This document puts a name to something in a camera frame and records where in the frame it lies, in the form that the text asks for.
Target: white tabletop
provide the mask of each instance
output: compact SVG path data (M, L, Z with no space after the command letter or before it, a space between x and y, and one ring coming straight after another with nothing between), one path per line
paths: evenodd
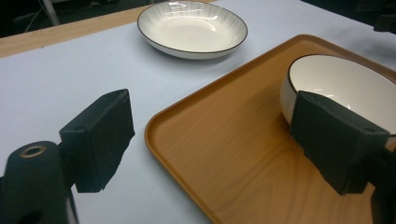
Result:
M246 41L233 54L188 61L151 47L136 23L0 59L0 174L26 144L60 143L59 130L99 96L128 89L135 137L104 191L74 189L80 223L208 223L149 152L144 131L169 105L299 35L324 38L396 70L396 35L298 0L220 0L241 17Z

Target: brown tray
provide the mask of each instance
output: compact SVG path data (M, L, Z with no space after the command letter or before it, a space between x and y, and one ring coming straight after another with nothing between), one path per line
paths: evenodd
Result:
M396 80L394 71L298 35L157 114L146 143L216 223L371 223L369 186L340 196L288 134L279 90L290 64L338 55Z

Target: white bowl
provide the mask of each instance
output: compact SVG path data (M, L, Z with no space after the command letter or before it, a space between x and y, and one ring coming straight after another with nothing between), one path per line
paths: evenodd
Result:
M149 7L139 15L137 26L154 48L194 60L229 54L248 35L245 23L231 11L190 1Z
M377 72L333 56L310 55L296 60L280 91L281 109L288 123L297 91L333 99L389 131L387 147L396 146L396 85Z

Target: bowl rim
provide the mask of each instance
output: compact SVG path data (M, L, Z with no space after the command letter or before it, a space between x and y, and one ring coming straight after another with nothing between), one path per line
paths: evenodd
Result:
M347 60L347 61L356 63L356 64L358 64L358 65L361 65L361 66L363 66L363 67L365 67L365 68L367 68L367 69L369 69L369 70L371 70L371 71L373 71L373 72L379 74L381 77L383 77L384 79L388 80L390 83L396 85L396 83L394 83L394 82L393 82L392 80L390 80L388 77L382 76L382 74L376 72L374 69L369 68L369 67L367 67L367 66L365 66L365 65L363 65L363 64L361 64L361 63L357 63L357 62L355 62L355 61L353 61L353 60L350 60L350 59L348 59L348 58L343 58L343 57L340 57L340 56L337 56L337 55L315 54L315 53L313 53L313 54L306 54L306 55L303 55L303 56L301 56L301 57L298 57L297 59L295 59L295 60L290 64L290 66L289 66L289 68L288 68L288 75L287 75L288 82L289 82L289 85L291 86L291 89L293 90L293 92L294 92L295 94L297 94L297 90L296 90L296 88L294 87L294 85L293 85L293 83L292 83L292 81L291 81L290 69L292 68L292 66L294 65L294 63L297 62L298 60L300 60L300 59L302 59L302 58L305 58L305 57L310 57L310 56L326 56L326 57L332 57L332 58L337 58L337 59L343 59L343 60ZM396 133L389 133L389 137L396 137Z
M240 45L246 40L246 38L248 37L248 26L247 26L247 24L244 22L244 20L242 20L242 18L240 18L238 15L236 15L236 14L233 13L233 12L231 12L230 10L228 10L228 9L226 9L226 8L224 8L224 7L219 7L219 6L216 6L216 5L213 5L213 4L204 3L204 2L199 2L199 1L178 1L178 2L188 2L188 3L204 4L204 5L208 5L208 6L211 6L211 7L219 8L220 10L225 10L225 11L227 11L228 13L231 13L231 14L235 15L235 17L236 17L238 20L240 20L240 21L242 22L242 24L244 25L244 27L245 27L245 29L246 29L246 34L245 34L245 36L242 38L242 40L239 41L239 43L237 43L236 45L234 45L234 46L232 46L232 47L230 47L230 48L227 48L227 49L216 50L216 51L202 51L202 52L199 52L199 51L190 51L190 50L184 50L184 49L174 49L174 48L170 48L170 47L168 47L168 46L165 46L164 44L158 43L158 42L152 40L151 38L149 38L149 37L142 31L142 29L140 28L140 21L141 21L141 16L143 15L143 13L147 12L147 11L150 10L152 7L157 7L158 5L167 4L167 3L169 3L169 1L161 2L161 3L158 3L158 4L154 4L154 5L152 5L152 6L148 7L148 8L146 8L145 10L143 10L143 11L139 14L136 23L137 23L137 28L138 28L139 31L140 31L140 34L142 34L146 39L148 39L149 41L151 41L152 43L154 43L154 44L156 44L156 45L158 45L158 46L161 46L161 47L163 47L163 48L170 49L170 50L173 50L173 51L178 51L178 52L182 52L182 53L189 53L189 54L217 54L217 53L221 53L221 52L226 52L226 51L228 51L228 50L235 49L236 47L240 46Z

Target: tableware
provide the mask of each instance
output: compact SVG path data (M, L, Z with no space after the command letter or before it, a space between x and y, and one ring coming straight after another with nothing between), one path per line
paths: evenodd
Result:
M166 108L146 128L149 150L214 223L371 223L370 186L340 197L291 139L280 109L296 59L341 56L394 71L299 35Z
M154 48L192 60L227 55L248 35L246 24L231 11L192 1L149 7L139 15L137 26Z
M309 55L290 66L280 92L282 112L291 121L297 91L311 91L390 132L396 142L396 85L359 63L329 55Z

